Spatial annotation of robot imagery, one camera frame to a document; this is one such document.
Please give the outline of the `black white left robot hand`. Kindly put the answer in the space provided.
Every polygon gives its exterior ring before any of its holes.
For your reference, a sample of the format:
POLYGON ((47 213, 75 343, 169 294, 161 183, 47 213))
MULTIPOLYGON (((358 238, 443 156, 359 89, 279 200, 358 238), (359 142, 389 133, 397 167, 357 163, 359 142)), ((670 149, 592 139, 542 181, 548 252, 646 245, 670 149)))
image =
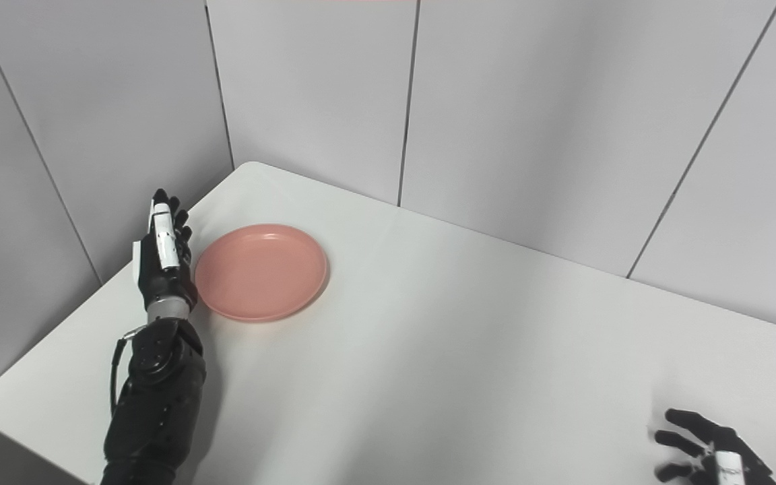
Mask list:
POLYGON ((190 215, 178 197, 155 191, 149 205, 148 232, 133 243, 133 277, 144 307, 163 298, 180 298, 192 311, 198 303, 192 280, 190 215))

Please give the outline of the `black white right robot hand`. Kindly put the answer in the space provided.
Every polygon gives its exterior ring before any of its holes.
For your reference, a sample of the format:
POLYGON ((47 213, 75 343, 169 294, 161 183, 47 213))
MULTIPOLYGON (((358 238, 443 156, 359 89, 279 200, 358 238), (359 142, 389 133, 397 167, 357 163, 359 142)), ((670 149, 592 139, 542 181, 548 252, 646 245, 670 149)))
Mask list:
POLYGON ((678 449, 690 461, 671 461, 655 469, 660 483, 686 479, 690 484, 776 484, 773 470, 730 427, 698 412, 669 408, 664 418, 687 430, 698 444, 671 430, 656 430, 656 444, 678 449))

